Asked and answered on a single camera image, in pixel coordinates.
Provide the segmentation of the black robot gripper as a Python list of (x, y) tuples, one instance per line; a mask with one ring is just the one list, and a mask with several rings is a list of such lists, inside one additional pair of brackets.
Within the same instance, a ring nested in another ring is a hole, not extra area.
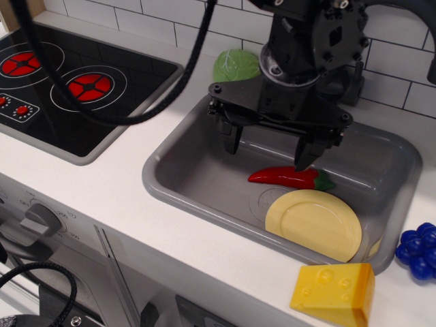
[(252, 125), (299, 137), (294, 165), (307, 170), (326, 147), (337, 146), (352, 116), (322, 99), (314, 87), (287, 88), (262, 76), (215, 82), (208, 88), (209, 114), (214, 116), (224, 149), (234, 155), (243, 128)]

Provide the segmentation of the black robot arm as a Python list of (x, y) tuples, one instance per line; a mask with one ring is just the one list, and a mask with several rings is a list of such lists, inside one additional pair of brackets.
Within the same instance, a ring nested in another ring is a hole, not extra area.
[(298, 137), (297, 171), (309, 168), (324, 151), (339, 146), (352, 116), (322, 96), (332, 73), (359, 61), (368, 40), (361, 1), (256, 1), (273, 14), (260, 74), (209, 87), (208, 111), (225, 150), (235, 154), (244, 127), (261, 127)]

